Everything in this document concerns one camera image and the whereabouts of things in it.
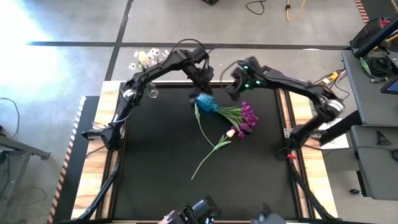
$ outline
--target flower leaf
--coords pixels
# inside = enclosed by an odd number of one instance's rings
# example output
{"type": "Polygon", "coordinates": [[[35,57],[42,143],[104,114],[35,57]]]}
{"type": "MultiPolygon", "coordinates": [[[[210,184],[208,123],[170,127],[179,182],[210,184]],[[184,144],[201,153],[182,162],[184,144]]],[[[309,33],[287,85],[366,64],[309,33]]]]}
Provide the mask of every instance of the flower leaf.
{"type": "Polygon", "coordinates": [[[199,120],[200,113],[199,113],[199,108],[198,108],[198,104],[197,103],[195,103],[195,116],[197,117],[197,120],[199,120]]]}
{"type": "Polygon", "coordinates": [[[221,143],[217,144],[216,147],[214,147],[214,150],[218,150],[219,148],[221,148],[221,147],[223,147],[223,146],[225,146],[226,144],[229,144],[229,143],[231,143],[231,142],[232,142],[232,141],[224,141],[224,142],[221,142],[221,143]]]}
{"type": "Polygon", "coordinates": [[[224,140],[225,140],[225,136],[224,136],[224,134],[223,134],[222,137],[220,138],[220,140],[218,141],[218,144],[221,143],[221,142],[223,142],[224,140]]]}

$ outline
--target white flower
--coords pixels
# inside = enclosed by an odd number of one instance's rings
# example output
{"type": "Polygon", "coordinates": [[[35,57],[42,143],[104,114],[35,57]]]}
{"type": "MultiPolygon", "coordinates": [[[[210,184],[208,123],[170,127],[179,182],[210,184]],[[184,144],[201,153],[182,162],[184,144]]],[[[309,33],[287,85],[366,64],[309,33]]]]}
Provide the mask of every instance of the white flower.
{"type": "Polygon", "coordinates": [[[148,58],[149,60],[155,59],[154,54],[152,54],[152,52],[148,52],[147,58],[148,58]]]}
{"type": "Polygon", "coordinates": [[[131,70],[135,71],[136,68],[137,68],[137,65],[136,65],[135,63],[131,63],[131,64],[129,65],[129,68],[130,68],[131,70]]]}
{"type": "Polygon", "coordinates": [[[155,54],[155,48],[153,47],[152,49],[150,49],[149,52],[148,52],[148,54],[154,55],[154,54],[155,54]]]}
{"type": "Polygon", "coordinates": [[[162,53],[162,55],[163,55],[163,57],[167,57],[167,56],[169,56],[169,53],[170,53],[170,52],[169,52],[168,50],[165,50],[165,51],[164,51],[164,54],[162,53]]]}
{"type": "Polygon", "coordinates": [[[231,138],[232,136],[234,136],[234,134],[235,134],[235,130],[233,130],[233,129],[227,131],[227,133],[226,133],[226,135],[227,135],[229,138],[231,138]]]}
{"type": "Polygon", "coordinates": [[[159,49],[156,49],[156,48],[152,48],[149,52],[150,52],[153,56],[159,56],[159,55],[160,55],[160,50],[159,50],[159,49]]]}

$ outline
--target flower bouquet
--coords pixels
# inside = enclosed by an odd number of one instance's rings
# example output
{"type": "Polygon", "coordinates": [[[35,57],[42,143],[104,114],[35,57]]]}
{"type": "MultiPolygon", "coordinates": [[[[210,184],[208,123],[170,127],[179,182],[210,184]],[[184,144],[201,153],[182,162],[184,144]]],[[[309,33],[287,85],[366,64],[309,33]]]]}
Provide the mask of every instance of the flower bouquet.
{"type": "Polygon", "coordinates": [[[209,144],[213,147],[213,150],[200,162],[196,171],[193,173],[191,180],[195,177],[199,168],[202,164],[217,150],[221,147],[230,144],[232,142],[231,138],[234,136],[236,132],[238,132],[238,136],[243,138],[245,133],[252,133],[252,128],[255,127],[257,120],[259,119],[254,115],[253,110],[249,106],[247,102],[243,102],[242,105],[239,106],[231,106],[231,107],[220,107],[215,103],[215,99],[210,95],[201,94],[197,97],[195,103],[195,116],[198,120],[200,131],[205,137],[205,139],[209,142],[209,144]],[[220,140],[216,145],[214,145],[206,136],[205,132],[202,129],[200,124],[200,113],[198,109],[198,105],[207,112],[216,112],[231,122],[232,127],[229,131],[226,132],[226,135],[222,135],[220,140]]]}

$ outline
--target table leg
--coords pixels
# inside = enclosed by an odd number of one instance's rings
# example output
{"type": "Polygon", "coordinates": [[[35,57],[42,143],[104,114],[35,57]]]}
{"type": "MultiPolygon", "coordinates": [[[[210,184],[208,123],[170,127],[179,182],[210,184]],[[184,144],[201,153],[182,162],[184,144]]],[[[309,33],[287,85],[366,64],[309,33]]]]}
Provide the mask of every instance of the table leg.
{"type": "Polygon", "coordinates": [[[33,155],[40,156],[42,159],[48,159],[50,157],[51,152],[45,152],[43,150],[37,149],[32,146],[28,146],[26,144],[17,142],[15,140],[0,136],[0,146],[13,149],[13,150],[23,150],[25,152],[29,152],[33,155]]]}
{"type": "Polygon", "coordinates": [[[337,138],[338,136],[341,136],[342,134],[349,131],[349,129],[354,125],[362,125],[361,116],[359,115],[358,110],[352,112],[346,118],[342,119],[339,123],[328,128],[319,139],[320,145],[322,146],[337,138]]]}

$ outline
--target artificial flower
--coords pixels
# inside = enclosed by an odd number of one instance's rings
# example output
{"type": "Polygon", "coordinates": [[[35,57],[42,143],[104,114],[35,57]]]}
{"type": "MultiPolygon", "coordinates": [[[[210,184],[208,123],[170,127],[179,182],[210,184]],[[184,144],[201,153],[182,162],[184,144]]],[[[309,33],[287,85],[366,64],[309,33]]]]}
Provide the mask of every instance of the artificial flower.
{"type": "Polygon", "coordinates": [[[234,129],[231,129],[231,130],[229,130],[229,131],[226,132],[226,135],[227,135],[229,138],[231,138],[232,136],[234,136],[234,134],[235,134],[235,130],[234,130],[234,129]]]}
{"type": "Polygon", "coordinates": [[[193,173],[191,180],[193,180],[193,178],[195,177],[195,175],[197,174],[199,168],[201,167],[201,165],[207,160],[207,158],[209,158],[214,152],[216,152],[219,148],[231,143],[231,141],[226,141],[228,138],[231,138],[234,133],[235,130],[231,129],[226,133],[226,136],[223,135],[221,137],[221,139],[218,141],[218,144],[216,146],[214,146],[211,141],[206,137],[205,133],[203,132],[201,125],[200,125],[200,114],[199,114],[199,110],[198,110],[198,105],[195,103],[195,116],[197,117],[198,120],[198,124],[200,127],[200,131],[202,131],[203,136],[207,139],[207,141],[211,144],[211,146],[213,146],[213,150],[200,162],[199,166],[197,167],[196,171],[193,173]]]}
{"type": "Polygon", "coordinates": [[[131,70],[135,71],[136,68],[137,68],[137,65],[136,65],[135,63],[131,63],[131,64],[129,65],[129,68],[130,68],[131,70]]]}
{"type": "Polygon", "coordinates": [[[147,56],[147,54],[144,51],[140,51],[138,53],[138,61],[140,61],[140,62],[148,61],[148,56],[147,56]]]}
{"type": "Polygon", "coordinates": [[[160,50],[159,50],[159,49],[156,49],[156,48],[150,49],[149,52],[150,52],[153,56],[159,56],[159,54],[160,54],[160,50]]]}
{"type": "Polygon", "coordinates": [[[163,57],[167,57],[167,56],[169,56],[169,54],[170,54],[170,52],[168,50],[165,50],[164,54],[162,53],[163,57]]]}
{"type": "Polygon", "coordinates": [[[154,55],[153,55],[151,52],[148,52],[147,58],[148,58],[149,60],[155,59],[154,55]]]}
{"type": "Polygon", "coordinates": [[[259,119],[254,115],[250,105],[244,101],[242,106],[218,107],[217,112],[228,119],[233,127],[231,129],[238,132],[238,136],[243,138],[244,133],[251,133],[259,119]]]}

